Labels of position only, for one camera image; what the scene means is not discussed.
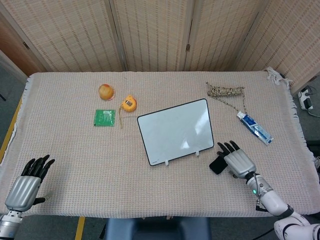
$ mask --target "tape measure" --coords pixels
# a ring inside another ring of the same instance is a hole
[[[128,113],[133,112],[137,108],[137,101],[134,99],[132,95],[128,95],[121,104],[123,110]]]

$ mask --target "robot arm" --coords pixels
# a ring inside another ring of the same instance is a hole
[[[320,240],[320,224],[310,223],[294,209],[286,204],[267,181],[258,173],[256,166],[247,154],[230,141],[224,145],[218,142],[222,149],[217,154],[222,157],[232,172],[240,179],[246,179],[246,184],[256,195],[256,210],[269,212],[282,218],[274,223],[274,231],[280,240]]]
[[[30,160],[15,180],[5,200],[9,212],[0,219],[0,240],[13,240],[23,221],[22,213],[46,201],[45,197],[36,197],[50,166],[55,162],[52,159],[46,163],[48,159],[49,155]]]

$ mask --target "whiteboard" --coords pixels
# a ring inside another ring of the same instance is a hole
[[[141,115],[137,121],[151,166],[214,146],[206,99]]]

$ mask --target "apple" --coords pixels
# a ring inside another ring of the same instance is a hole
[[[115,95],[115,90],[108,84],[102,84],[99,87],[99,96],[101,99],[108,101],[113,99],[114,95]]]

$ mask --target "rope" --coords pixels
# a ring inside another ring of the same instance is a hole
[[[229,104],[228,102],[221,100],[219,97],[237,97],[237,96],[242,96],[242,103],[243,103],[243,108],[244,112],[247,113],[247,108],[245,105],[245,92],[244,92],[244,87],[243,86],[238,86],[238,87],[222,87],[222,86],[212,86],[208,82],[206,83],[209,86],[209,91],[207,92],[208,96],[218,100],[225,105],[232,107],[235,109],[237,112],[240,110],[236,108],[235,106]]]

